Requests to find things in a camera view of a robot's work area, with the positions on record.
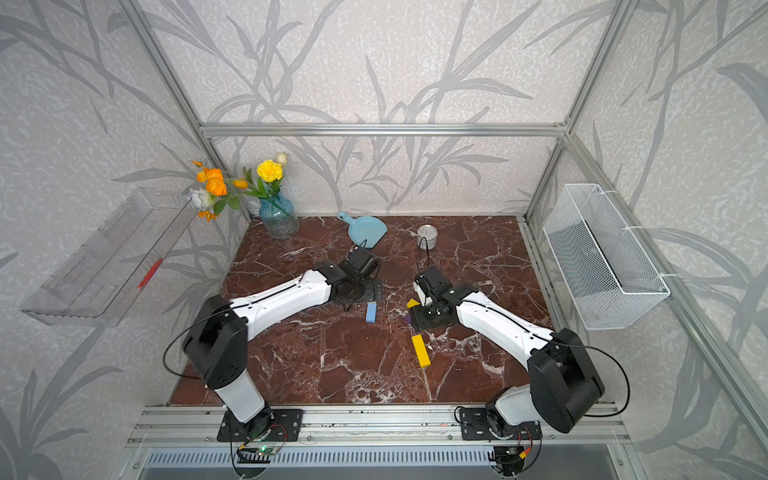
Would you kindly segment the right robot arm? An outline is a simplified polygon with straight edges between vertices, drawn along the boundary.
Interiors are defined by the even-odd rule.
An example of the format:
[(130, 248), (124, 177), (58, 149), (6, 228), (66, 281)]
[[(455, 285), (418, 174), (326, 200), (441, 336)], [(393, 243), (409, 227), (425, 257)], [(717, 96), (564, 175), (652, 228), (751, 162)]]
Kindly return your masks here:
[(521, 424), (544, 422), (570, 432), (604, 395), (605, 386), (580, 337), (535, 325), (496, 304), (477, 287), (451, 283), (436, 267), (413, 282), (419, 303), (409, 309), (418, 331), (460, 324), (514, 357), (529, 383), (510, 387), (485, 406), (492, 434), (506, 438)]

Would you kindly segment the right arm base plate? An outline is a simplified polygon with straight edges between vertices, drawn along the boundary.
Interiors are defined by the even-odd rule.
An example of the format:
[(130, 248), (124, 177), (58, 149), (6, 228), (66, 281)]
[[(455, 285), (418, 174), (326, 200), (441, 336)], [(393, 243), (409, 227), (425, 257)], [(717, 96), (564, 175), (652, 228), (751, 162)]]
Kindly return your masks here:
[(510, 426), (500, 416), (488, 419), (485, 407), (457, 406), (453, 411), (454, 420), (461, 429), (464, 441), (507, 441), (534, 442), (542, 439), (541, 425), (537, 421), (523, 422)]

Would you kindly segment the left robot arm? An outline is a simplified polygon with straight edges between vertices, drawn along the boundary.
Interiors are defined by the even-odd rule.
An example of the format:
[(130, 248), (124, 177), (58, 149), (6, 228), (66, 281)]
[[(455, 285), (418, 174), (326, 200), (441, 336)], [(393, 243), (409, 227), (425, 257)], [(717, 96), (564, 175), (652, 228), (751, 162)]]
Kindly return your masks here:
[(270, 407), (248, 373), (249, 343), (304, 310), (374, 301), (379, 270), (380, 261), (369, 250), (354, 247), (342, 261), (318, 264), (270, 289), (232, 300), (214, 295), (186, 331), (182, 351), (230, 418), (252, 424), (267, 417)]

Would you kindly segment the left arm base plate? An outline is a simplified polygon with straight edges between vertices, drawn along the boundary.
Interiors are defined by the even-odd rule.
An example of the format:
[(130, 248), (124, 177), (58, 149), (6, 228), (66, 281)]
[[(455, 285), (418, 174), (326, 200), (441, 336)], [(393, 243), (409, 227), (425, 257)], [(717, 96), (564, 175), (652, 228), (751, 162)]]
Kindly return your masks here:
[(272, 409), (265, 407), (247, 422), (239, 421), (227, 409), (216, 440), (224, 443), (296, 442), (302, 423), (301, 409)]

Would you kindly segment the light blue block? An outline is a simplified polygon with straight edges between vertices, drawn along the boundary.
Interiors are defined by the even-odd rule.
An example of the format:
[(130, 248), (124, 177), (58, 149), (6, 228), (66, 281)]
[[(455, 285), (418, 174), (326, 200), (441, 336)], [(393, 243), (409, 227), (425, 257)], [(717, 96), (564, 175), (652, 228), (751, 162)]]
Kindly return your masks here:
[(368, 302), (366, 307), (365, 321), (367, 323), (375, 323), (377, 315), (377, 303), (375, 301)]

